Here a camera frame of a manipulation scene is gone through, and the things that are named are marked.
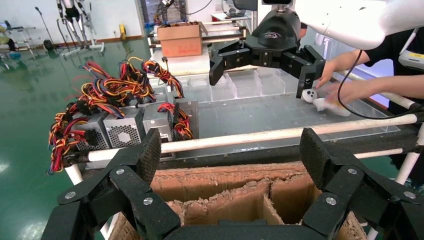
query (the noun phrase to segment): white wall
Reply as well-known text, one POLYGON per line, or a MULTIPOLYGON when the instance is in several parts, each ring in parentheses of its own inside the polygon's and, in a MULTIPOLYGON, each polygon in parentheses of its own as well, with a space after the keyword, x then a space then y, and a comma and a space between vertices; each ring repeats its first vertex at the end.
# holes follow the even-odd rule
MULTIPOLYGON (((86 12, 90 11, 90 2, 92 4, 92 22, 97 32, 97 35, 94 36, 96 39, 118 38, 120 36, 119 24, 124 24, 128 36, 142 34, 135 0, 86 0, 83 3, 86 12)), ((55 0, 1 0, 0 22, 7 20, 13 27, 36 27, 37 29, 31 30, 30 34, 34 38, 41 37, 42 40, 37 42, 41 43, 49 36, 40 14, 34 7, 38 7, 42 12, 53 42, 62 43, 63 40, 56 24, 59 11, 55 0)), ((68 35, 66 27, 60 21, 59 25, 63 34, 68 35)))

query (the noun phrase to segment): power supply fan grille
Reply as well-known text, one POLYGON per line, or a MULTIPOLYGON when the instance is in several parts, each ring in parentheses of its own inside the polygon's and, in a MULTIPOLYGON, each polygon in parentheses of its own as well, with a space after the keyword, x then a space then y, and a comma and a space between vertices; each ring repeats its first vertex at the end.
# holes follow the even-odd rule
POLYGON ((103 149, 109 148, 108 144, 106 143, 105 137, 98 130, 94 130, 94 131, 95 131, 95 138, 97 140, 97 145, 91 146, 85 141, 80 141, 76 144, 76 147, 78 148, 78 150, 94 151, 94 150, 103 150, 103 149))
POLYGON ((140 143, 137 128, 131 125, 111 126, 107 134, 113 148, 129 147, 140 143))

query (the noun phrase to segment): green floor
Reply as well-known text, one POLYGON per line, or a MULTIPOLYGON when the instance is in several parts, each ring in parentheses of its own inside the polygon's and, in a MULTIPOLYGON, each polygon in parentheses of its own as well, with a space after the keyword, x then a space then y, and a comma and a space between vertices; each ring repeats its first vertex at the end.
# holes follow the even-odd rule
MULTIPOLYGON (((65 172, 47 176, 45 171, 50 162, 49 127, 76 94, 73 86, 83 82, 73 78, 87 75, 79 65, 96 61, 117 76, 118 62, 130 51, 140 58, 150 55, 147 43, 136 40, 106 44, 104 55, 88 51, 68 60, 52 59, 44 50, 38 50, 34 60, 24 52, 21 62, 6 61, 10 70, 0 61, 0 239, 38 240, 58 194, 72 185, 65 172)), ((396 175, 386 157, 364 162, 387 177, 396 175)))

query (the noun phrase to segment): power supply unit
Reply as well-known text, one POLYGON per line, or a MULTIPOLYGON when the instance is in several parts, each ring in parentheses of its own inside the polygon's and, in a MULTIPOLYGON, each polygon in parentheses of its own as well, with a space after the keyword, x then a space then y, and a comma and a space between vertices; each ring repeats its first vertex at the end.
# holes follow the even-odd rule
MULTIPOLYGON (((160 133, 162 143, 174 141, 174 129, 172 128, 173 116, 168 112, 158 112, 158 107, 161 104, 150 104, 145 107, 143 126, 146 133, 151 128, 157 128, 160 133)), ((175 153, 162 153, 161 161, 169 161, 175 159, 175 153)))
MULTIPOLYGON (((107 112, 100 112, 91 116, 84 116, 85 118, 88 118, 88 122, 86 124, 74 125, 72 127, 72 130, 91 130, 95 132, 97 145, 91 146, 88 143, 82 141, 76 144, 76 147, 79 151, 94 151, 111 148, 111 142, 109 141, 105 125, 103 124, 103 120, 107 116, 107 112)), ((81 117, 83 117, 82 114, 76 114, 74 119, 81 117)))
POLYGON ((190 130, 193 137, 199 139, 199 102, 189 92, 184 97, 175 99, 175 102, 179 103, 179 108, 190 117, 190 130))
POLYGON ((140 144, 146 135, 143 128, 144 108, 122 108, 125 117, 117 119, 109 114, 104 127, 112 148, 123 148, 140 144))

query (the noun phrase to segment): cardboard box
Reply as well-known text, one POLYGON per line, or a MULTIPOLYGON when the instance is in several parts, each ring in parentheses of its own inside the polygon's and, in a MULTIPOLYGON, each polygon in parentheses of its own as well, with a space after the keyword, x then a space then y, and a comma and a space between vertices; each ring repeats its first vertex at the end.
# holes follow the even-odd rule
POLYGON ((171 27, 159 27, 157 39, 164 57, 185 57, 202 55, 202 31, 208 31, 202 22, 175 23, 171 27))
MULTIPOLYGON (((182 226, 260 219, 269 225, 301 224, 321 193, 300 162, 159 170, 151 187, 179 215, 182 226)), ((133 236, 129 223, 123 228, 114 231, 133 236)), ((120 237, 116 239, 138 239, 120 237)), ((337 239, 366 239, 353 213, 337 239)))

